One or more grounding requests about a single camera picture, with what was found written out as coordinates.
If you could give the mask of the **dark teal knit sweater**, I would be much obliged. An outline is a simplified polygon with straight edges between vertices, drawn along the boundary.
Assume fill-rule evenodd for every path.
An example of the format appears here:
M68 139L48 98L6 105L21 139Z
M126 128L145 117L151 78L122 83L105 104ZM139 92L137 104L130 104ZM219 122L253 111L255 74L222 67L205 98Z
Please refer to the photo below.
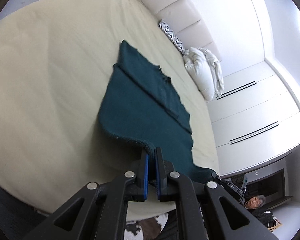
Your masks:
M212 179L213 169L193 162L190 115L170 77L127 41L120 44L98 121L109 137L144 148L150 160L159 147L163 159L192 181Z

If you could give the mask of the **seated grey-haired person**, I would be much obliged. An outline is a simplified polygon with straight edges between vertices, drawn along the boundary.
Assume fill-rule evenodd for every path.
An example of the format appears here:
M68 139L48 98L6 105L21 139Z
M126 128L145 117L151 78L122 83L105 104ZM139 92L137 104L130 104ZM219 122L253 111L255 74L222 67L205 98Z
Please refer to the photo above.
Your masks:
M276 225L276 221L273 213L270 210L263 208L265 203L266 198L264 195L244 195L244 208L257 218L266 228L272 228Z

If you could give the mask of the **brown white cowhide rug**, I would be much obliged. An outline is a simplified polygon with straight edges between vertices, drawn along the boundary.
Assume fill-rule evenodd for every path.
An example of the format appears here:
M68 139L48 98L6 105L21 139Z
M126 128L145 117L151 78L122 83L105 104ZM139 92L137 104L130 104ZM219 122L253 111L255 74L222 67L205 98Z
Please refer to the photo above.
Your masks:
M128 221L125 224L124 240L157 238L168 221L168 213L143 220Z

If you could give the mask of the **white crumpled duvet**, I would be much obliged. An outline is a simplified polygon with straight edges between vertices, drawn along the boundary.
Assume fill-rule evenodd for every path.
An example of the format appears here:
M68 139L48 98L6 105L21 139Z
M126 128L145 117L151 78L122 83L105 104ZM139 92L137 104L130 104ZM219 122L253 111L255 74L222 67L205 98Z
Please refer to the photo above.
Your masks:
M215 54L206 48L191 47L183 54L183 61L205 101L221 96L225 87L221 63Z

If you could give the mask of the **zebra print pillow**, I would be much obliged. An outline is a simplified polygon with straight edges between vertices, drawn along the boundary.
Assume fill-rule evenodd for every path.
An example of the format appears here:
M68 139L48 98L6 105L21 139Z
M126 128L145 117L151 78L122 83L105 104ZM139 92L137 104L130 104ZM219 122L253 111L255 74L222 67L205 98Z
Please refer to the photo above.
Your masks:
M181 42L180 38L174 33L174 31L169 26L169 24L167 22L165 22L164 20L161 20L158 23L158 27L169 38L169 40L178 49L178 51L181 53L181 55L184 55L185 49L184 49L183 43Z

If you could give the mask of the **cream bed mattress sheet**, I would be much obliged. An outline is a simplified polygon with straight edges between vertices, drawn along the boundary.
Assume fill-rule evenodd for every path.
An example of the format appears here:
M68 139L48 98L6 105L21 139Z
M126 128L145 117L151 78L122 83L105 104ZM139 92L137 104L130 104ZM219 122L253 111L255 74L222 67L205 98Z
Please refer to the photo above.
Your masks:
M41 0L0 21L0 187L53 213L133 161L96 124L127 41L172 79L190 114L196 167L219 169L207 104L140 0Z

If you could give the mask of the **cream padded headboard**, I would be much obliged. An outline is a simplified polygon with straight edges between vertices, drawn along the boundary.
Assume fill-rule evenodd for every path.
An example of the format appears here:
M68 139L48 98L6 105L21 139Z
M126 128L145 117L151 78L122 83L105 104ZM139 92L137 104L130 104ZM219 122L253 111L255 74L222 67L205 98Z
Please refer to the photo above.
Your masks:
M158 20L164 20L177 35L184 48L202 47L222 60L202 16L191 0L142 0Z

